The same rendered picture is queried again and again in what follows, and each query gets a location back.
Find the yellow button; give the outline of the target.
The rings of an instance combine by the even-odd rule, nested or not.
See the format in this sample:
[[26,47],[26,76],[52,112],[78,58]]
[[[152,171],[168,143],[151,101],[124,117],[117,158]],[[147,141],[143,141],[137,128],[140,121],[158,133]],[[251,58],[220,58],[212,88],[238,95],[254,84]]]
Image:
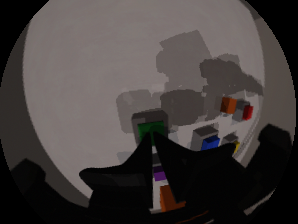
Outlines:
[[238,136],[233,135],[233,133],[231,133],[231,135],[229,133],[229,135],[227,135],[226,137],[223,137],[221,145],[227,144],[227,143],[235,144],[235,152],[237,152],[238,145],[241,144],[241,143],[238,143]]

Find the blue button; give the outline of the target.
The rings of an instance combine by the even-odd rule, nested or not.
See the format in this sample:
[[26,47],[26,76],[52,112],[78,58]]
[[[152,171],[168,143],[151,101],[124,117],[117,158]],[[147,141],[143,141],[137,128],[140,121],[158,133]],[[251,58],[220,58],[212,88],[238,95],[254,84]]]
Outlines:
[[218,147],[220,143],[220,137],[218,137],[217,129],[214,129],[212,125],[206,128],[193,129],[192,133],[192,145],[190,149],[192,151],[206,151],[206,149],[212,149]]

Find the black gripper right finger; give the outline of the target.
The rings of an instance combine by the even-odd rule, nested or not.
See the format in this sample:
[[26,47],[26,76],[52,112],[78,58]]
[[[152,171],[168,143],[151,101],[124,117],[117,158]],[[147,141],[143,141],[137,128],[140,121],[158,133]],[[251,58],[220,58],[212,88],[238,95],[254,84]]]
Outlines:
[[206,149],[206,151],[192,151],[174,143],[157,131],[154,131],[153,141],[176,204],[186,201],[184,196],[196,180],[198,173],[226,160],[235,152],[233,143]]

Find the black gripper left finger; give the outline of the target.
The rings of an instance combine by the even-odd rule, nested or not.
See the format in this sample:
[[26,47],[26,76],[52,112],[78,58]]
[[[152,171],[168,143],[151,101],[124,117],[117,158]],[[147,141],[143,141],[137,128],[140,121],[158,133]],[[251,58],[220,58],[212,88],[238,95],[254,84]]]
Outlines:
[[153,208],[152,135],[146,132],[136,151],[124,164],[108,168],[85,168],[80,175],[90,189],[141,192],[145,205]]

